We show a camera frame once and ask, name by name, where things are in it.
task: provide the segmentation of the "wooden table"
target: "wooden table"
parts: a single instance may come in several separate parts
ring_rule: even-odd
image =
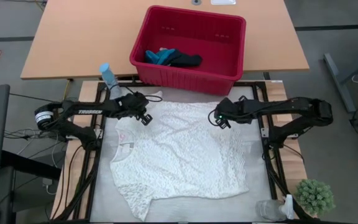
[[[98,82],[94,81],[88,81],[83,82],[81,93],[79,100],[80,101],[89,101],[94,102],[96,99],[96,90],[97,90]],[[268,99],[269,101],[278,101],[278,100],[286,100],[287,96],[285,94],[284,84],[281,81],[270,81],[266,82],[267,86],[267,93],[268,93]],[[284,124],[287,124],[292,120],[292,116],[290,114],[281,114],[281,115],[274,115],[273,117],[273,123],[276,126],[282,126]],[[74,123],[80,126],[89,126],[91,123],[91,116],[88,115],[81,115],[81,116],[75,116],[74,117]],[[285,144],[287,146],[292,147],[296,151],[300,153],[300,148],[297,140],[286,140]],[[79,140],[73,140],[68,143],[67,152],[66,152],[66,158],[65,158],[65,167],[69,166],[69,163],[71,161],[71,158],[73,157],[74,152],[80,145]],[[285,172],[285,177],[287,180],[288,189],[291,193],[295,193],[295,186],[297,183],[299,183],[302,179],[307,179],[305,166],[303,164],[302,159],[299,157],[299,155],[295,154],[291,150],[287,148],[283,148],[280,151],[281,153],[281,159],[282,164]],[[78,179],[81,174],[81,168],[83,165],[83,159],[84,159],[84,150],[79,150],[75,158],[73,159],[73,164],[71,167],[71,174],[70,174],[70,188],[68,191],[68,201],[70,201],[75,193],[76,184],[78,182]],[[63,186],[63,195],[62,195],[62,205],[64,205],[64,201],[66,199],[66,190],[67,190],[67,182],[68,182],[68,169],[64,169],[65,171],[65,180],[64,180],[64,186]],[[55,210],[58,207],[58,203],[61,196],[61,190],[62,190],[62,178],[63,175],[60,175],[60,181],[57,189],[57,193],[55,196],[55,202],[53,204],[52,214],[55,213]],[[281,191],[277,189],[277,197],[281,198],[282,194]],[[85,210],[86,210],[86,203],[88,201],[88,191],[85,192],[82,204],[81,204],[81,212],[80,212],[80,218],[85,217]],[[60,205],[56,217],[63,211],[64,206]]]
[[[230,6],[209,0],[199,6],[190,0],[49,0],[21,78],[100,77],[99,66],[106,62],[117,76],[136,74],[129,54],[152,5],[244,17],[246,72],[309,69],[283,0],[241,0]]]

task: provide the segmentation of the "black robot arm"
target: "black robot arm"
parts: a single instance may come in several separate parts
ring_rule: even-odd
[[[273,114],[301,115],[282,127],[270,127],[268,139],[273,147],[283,147],[286,138],[292,134],[301,135],[308,128],[327,126],[333,122],[333,114],[329,103],[305,97],[285,101],[261,102],[259,100],[248,100],[242,96],[239,101],[234,103],[225,98],[214,110],[216,123],[222,129],[231,127],[229,121],[250,124],[253,119]]]
[[[59,135],[77,137],[85,150],[97,150],[101,142],[97,141],[96,134],[91,127],[80,127],[67,119],[76,114],[101,114],[107,118],[121,119],[135,117],[142,124],[148,125],[153,117],[146,114],[146,105],[149,101],[139,93],[128,93],[114,100],[105,100],[102,103],[73,102],[65,100],[60,103],[49,103],[38,108],[35,113],[35,122],[41,131],[56,131]]]

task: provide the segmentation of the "red basket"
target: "red basket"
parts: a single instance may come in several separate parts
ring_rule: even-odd
[[[245,37],[246,20],[239,16],[151,6],[130,61],[144,83],[227,95],[242,76]],[[203,61],[188,68],[145,63],[145,51],[161,47],[198,54]]]

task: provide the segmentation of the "gray floor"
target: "gray floor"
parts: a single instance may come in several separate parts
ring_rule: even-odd
[[[358,24],[358,0],[286,0],[294,26],[328,26]],[[0,37],[33,36],[37,30],[42,11],[27,2],[0,0]],[[287,95],[316,97],[329,101],[334,110],[334,123],[325,128],[313,128],[300,138],[308,177],[329,184],[334,192],[337,207],[323,220],[358,223],[358,135],[349,124],[350,115],[335,89],[331,76],[322,61],[323,54],[330,52],[339,65],[351,63],[358,55],[358,30],[332,30],[298,32],[298,37],[310,65],[308,72],[271,73],[272,79],[283,80]],[[0,84],[10,84],[11,92],[32,95],[51,100],[63,96],[65,80],[23,81],[21,70],[31,47],[31,42],[0,42]],[[260,73],[245,74],[243,79],[260,80]],[[70,87],[69,96],[79,94],[81,80]],[[358,85],[349,84],[354,101],[358,105]],[[10,97],[6,129],[36,128],[33,111],[42,101]],[[4,142],[4,150],[20,151],[27,142],[21,140]],[[23,153],[31,156],[54,143],[53,139],[33,142]],[[39,160],[52,163],[50,151],[40,154]],[[18,182],[29,179],[21,174]],[[38,206],[19,212],[18,223],[45,221],[44,205],[50,212],[53,196],[47,195],[41,181],[21,188],[22,198],[42,198],[33,202]],[[18,205],[18,210],[28,205]]]

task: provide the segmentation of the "blue water bottle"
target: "blue water bottle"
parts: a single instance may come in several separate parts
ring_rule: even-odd
[[[99,71],[102,73],[102,79],[110,90],[110,100],[122,96],[121,88],[118,85],[116,76],[110,70],[109,64],[102,64]]]

